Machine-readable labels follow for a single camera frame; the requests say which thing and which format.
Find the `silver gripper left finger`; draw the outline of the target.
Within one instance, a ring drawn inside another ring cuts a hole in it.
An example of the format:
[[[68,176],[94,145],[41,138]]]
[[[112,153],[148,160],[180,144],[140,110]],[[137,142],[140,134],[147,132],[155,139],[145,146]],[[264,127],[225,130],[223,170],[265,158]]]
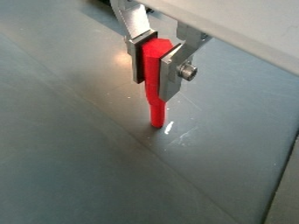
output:
[[[117,22],[125,32],[127,53],[132,58],[133,81],[141,83],[145,79],[141,46],[157,37],[151,29],[145,7],[135,0],[109,0]]]

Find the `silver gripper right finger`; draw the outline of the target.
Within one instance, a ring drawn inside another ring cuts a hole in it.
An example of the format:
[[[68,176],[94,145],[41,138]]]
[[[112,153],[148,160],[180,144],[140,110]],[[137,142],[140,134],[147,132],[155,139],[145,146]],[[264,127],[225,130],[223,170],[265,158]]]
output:
[[[192,55],[208,43],[211,36],[184,23],[177,24],[176,38],[181,40],[160,58],[159,97],[164,102],[179,92],[181,81],[191,81],[197,73]]]

